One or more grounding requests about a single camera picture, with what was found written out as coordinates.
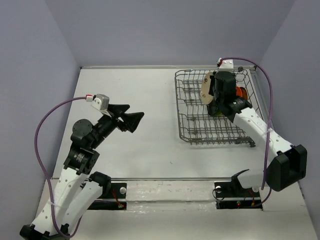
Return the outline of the orange plate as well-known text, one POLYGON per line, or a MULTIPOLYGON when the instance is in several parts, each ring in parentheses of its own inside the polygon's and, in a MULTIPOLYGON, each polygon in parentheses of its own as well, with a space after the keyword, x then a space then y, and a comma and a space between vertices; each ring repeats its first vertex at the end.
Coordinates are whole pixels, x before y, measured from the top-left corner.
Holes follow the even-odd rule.
POLYGON ((244 87, 236 86, 236 95, 237 95, 238 97, 243 98, 243 90, 244 90, 244 89, 245 89, 244 87))

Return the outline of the beige plate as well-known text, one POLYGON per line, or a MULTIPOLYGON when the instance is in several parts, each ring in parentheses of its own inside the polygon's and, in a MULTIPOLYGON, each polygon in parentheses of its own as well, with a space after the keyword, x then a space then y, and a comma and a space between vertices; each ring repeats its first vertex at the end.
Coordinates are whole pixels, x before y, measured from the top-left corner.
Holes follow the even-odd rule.
POLYGON ((200 88, 200 99, 204 105, 209 105, 214 99, 214 93, 212 91, 212 84, 214 84, 214 81, 211 77, 215 78, 215 73, 215 71, 210 71, 203 77, 200 88))

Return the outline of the yellow patterned plate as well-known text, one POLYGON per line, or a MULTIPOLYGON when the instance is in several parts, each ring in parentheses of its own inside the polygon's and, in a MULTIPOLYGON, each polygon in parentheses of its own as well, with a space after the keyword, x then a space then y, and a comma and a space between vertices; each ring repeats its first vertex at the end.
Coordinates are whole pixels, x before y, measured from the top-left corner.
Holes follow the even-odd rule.
POLYGON ((249 99, 248 92, 247 92, 246 89, 244 89, 244 90, 242 91, 242 95, 243 95, 243 98, 244 98, 245 100, 248 100, 248 99, 249 99))

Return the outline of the black plate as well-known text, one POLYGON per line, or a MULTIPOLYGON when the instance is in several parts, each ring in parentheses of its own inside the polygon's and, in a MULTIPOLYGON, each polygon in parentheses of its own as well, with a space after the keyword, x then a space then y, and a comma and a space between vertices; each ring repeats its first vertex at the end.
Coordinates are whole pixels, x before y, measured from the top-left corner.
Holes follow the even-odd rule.
POLYGON ((211 116, 211 117, 217 117, 216 114, 217 114, 217 111, 220 111, 219 107, 214 103, 214 104, 208 104, 206 106, 207 108, 207 112, 208 112, 208 115, 211 116))

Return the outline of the green plate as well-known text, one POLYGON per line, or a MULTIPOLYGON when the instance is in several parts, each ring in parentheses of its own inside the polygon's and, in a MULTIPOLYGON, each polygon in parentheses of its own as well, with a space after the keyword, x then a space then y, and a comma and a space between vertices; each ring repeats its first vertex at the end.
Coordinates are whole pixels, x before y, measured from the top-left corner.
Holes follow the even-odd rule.
POLYGON ((218 110, 217 113, 216 113, 216 116, 219 117, 219 116, 222 116, 222 115, 223 115, 222 112, 220 110, 218 110))

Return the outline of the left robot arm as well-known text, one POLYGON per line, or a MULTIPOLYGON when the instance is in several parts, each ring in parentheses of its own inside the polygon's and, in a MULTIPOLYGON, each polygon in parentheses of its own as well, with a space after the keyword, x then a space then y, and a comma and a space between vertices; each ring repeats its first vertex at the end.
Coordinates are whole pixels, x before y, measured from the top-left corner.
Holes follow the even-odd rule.
POLYGON ((109 104, 101 109, 96 124, 88 119, 76 121, 72 127, 67 158, 55 187, 48 184, 49 199, 31 224, 24 225, 20 236, 25 240, 69 240, 80 225, 83 214, 98 199, 110 194, 111 178, 101 172, 92 173, 99 158, 96 148, 115 130, 133 133, 144 112, 127 113, 128 104, 109 104))

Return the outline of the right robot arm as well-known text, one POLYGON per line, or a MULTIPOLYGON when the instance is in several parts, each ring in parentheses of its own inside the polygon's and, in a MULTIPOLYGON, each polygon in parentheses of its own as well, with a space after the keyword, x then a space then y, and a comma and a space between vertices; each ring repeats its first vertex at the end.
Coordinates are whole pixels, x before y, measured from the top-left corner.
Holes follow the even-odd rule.
POLYGON ((305 178, 307 149, 281 137, 270 123, 264 122, 248 100, 237 95, 235 74, 215 71, 210 80, 218 110, 264 152, 262 169, 245 169, 232 176, 231 192, 242 196, 249 188, 263 189, 264 186, 280 192, 305 178))

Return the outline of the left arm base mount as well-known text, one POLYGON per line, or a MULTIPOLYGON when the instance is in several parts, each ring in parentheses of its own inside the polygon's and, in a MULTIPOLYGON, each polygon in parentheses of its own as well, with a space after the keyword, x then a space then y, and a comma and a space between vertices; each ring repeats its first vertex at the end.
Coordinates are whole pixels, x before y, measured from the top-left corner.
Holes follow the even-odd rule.
POLYGON ((88 210, 125 211, 127 209, 126 194, 126 182, 112 182, 110 190, 103 190, 102 195, 88 207, 88 210))

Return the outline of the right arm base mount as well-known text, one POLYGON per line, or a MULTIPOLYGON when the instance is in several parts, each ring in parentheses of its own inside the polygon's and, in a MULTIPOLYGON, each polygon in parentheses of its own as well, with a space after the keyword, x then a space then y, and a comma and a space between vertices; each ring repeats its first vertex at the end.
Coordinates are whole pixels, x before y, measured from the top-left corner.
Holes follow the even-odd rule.
POLYGON ((215 182, 212 196, 218 210, 263 209, 259 192, 254 192, 251 188, 233 190, 231 182, 215 182))

